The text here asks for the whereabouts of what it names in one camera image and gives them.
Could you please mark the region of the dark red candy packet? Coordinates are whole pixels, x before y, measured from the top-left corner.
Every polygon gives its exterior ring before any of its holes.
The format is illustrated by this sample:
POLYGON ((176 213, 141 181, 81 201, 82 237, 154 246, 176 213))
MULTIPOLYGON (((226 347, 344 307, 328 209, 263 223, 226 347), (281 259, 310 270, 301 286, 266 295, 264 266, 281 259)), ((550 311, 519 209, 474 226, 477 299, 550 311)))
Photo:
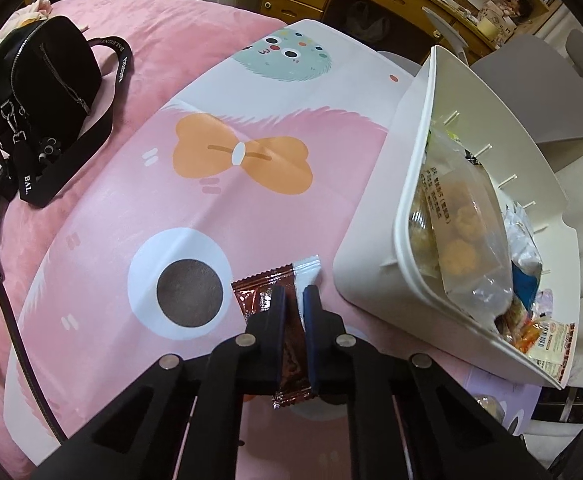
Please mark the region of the dark red candy packet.
POLYGON ((305 289, 319 281, 321 261, 317 255, 278 266, 232 283, 238 307, 246 320, 271 309, 266 325, 266 341, 272 341, 272 362, 278 388, 273 394, 275 410, 310 400, 305 327, 302 321, 302 296, 305 289))

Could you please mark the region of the crab roe noodle snack bag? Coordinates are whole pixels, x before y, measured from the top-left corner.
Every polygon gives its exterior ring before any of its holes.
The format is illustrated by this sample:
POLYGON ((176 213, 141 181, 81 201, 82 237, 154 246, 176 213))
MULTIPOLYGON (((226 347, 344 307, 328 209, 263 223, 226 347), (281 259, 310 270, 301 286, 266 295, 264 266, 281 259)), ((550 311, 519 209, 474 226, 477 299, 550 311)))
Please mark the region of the crab roe noodle snack bag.
POLYGON ((511 256, 501 208, 480 166, 427 164, 421 170, 442 286, 451 304, 494 333, 511 306, 511 256))

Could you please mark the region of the orange dried fruit packet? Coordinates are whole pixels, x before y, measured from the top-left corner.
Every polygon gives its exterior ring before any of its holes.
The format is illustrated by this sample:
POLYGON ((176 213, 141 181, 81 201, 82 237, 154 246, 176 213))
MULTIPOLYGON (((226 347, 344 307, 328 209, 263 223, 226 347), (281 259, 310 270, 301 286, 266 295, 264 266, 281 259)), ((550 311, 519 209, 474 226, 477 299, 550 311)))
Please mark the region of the orange dried fruit packet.
POLYGON ((527 353, 540 339, 544 323, 531 318, 525 308, 510 308, 497 319, 497 328, 506 342, 520 352, 527 353))

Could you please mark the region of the blue small snack packet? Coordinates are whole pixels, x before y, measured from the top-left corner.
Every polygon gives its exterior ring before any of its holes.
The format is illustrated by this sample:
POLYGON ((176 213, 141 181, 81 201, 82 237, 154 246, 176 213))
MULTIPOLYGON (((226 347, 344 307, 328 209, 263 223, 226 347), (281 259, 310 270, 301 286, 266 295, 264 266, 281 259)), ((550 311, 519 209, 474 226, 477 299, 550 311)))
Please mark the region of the blue small snack packet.
POLYGON ((512 262, 513 292, 527 311, 531 310, 537 296, 542 268, 541 262, 531 262, 525 266, 512 262))

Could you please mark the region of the grey white snack bag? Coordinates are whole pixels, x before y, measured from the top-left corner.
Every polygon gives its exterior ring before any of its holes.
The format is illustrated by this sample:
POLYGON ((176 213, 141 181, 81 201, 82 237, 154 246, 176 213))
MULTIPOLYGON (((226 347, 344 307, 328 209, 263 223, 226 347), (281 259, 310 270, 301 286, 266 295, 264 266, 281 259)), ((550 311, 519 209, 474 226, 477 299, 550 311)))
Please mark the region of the grey white snack bag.
POLYGON ((543 260, 533 237, 526 209, 519 203, 507 206, 503 217, 512 263, 523 274, 539 280, 543 260))

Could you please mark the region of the white plastic storage bin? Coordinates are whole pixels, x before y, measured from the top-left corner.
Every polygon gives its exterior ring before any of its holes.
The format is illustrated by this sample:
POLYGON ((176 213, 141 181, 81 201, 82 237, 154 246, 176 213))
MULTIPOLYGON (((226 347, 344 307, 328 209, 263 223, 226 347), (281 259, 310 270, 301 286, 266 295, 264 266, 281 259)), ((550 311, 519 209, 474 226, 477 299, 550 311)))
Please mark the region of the white plastic storage bin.
POLYGON ((517 117, 436 47, 334 260, 350 304, 494 375, 563 388, 580 315, 566 196, 517 117))

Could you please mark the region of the rice cracker pack upper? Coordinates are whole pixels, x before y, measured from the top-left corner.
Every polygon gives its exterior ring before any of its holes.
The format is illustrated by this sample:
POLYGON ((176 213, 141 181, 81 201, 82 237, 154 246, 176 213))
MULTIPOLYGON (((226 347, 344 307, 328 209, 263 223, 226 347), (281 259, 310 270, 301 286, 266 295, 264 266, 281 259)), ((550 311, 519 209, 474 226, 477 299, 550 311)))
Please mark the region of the rice cracker pack upper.
POLYGON ((494 397, 487 394, 477 394, 474 399, 478 404, 484 408, 499 424, 501 424, 505 417, 505 409, 501 403, 494 397))

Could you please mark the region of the cartoon printed play mat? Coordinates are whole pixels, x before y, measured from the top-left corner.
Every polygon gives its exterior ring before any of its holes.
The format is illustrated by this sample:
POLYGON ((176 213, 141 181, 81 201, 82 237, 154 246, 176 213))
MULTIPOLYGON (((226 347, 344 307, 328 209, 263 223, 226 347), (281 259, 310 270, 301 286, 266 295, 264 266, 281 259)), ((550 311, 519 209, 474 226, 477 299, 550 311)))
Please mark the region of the cartoon printed play mat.
POLYGON ((60 228, 19 328, 72 436, 162 356, 241 333, 235 281, 312 260, 346 329, 385 353, 421 341, 352 307, 333 262, 412 75, 301 21, 181 90, 132 134, 60 228))

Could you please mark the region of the pink bed cover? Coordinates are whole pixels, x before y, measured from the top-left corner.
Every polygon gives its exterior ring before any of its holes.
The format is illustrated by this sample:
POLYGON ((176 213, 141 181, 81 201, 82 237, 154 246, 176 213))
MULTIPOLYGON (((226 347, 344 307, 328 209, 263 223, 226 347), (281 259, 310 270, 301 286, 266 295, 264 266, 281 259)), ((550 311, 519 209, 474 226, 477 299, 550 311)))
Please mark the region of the pink bed cover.
POLYGON ((38 1, 12 15, 7 32, 26 32, 46 18, 73 22, 102 71, 98 94, 81 125, 62 114, 57 90, 36 95, 45 141, 37 168, 51 170, 54 192, 44 207, 4 197, 0 176, 0 465, 13 478, 28 476, 83 425, 75 409, 44 383, 42 363, 27 379, 13 347, 30 315, 28 301, 42 289, 48 251, 71 211, 124 143, 174 93, 231 54, 280 27, 275 18, 202 0, 38 1))

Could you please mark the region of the grey office chair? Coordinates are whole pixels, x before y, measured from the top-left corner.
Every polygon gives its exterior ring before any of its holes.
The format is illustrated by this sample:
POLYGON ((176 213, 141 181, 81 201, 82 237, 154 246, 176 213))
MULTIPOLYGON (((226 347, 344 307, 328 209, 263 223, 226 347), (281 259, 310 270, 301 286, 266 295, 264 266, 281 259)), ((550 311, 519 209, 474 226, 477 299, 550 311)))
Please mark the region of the grey office chair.
POLYGON ((583 157, 583 26, 561 6, 471 69, 516 115, 554 170, 583 157))

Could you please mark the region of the black leather handbag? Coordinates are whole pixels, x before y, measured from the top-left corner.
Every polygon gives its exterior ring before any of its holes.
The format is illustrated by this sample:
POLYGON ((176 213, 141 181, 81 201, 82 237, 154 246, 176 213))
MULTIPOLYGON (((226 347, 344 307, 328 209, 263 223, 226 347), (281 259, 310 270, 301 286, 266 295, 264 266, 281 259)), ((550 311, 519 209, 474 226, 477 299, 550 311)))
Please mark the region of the black leather handbag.
POLYGON ((48 206, 112 134, 112 106, 83 127, 102 83, 95 47, 114 51, 115 84, 123 84, 133 58, 128 42, 116 36, 87 40, 66 16, 39 22, 14 57, 13 97, 1 106, 13 142, 6 169, 20 199, 37 208, 48 206))

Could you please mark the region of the cream mug on desk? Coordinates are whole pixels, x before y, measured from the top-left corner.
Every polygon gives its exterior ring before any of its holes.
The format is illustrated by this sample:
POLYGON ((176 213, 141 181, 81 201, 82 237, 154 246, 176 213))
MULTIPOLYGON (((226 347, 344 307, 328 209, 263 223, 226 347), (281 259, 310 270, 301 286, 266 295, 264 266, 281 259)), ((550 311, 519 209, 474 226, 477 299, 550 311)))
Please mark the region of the cream mug on desk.
POLYGON ((489 18, 482 18, 477 24, 477 29, 485 38, 492 42, 497 39, 500 33, 499 26, 491 22, 489 18))

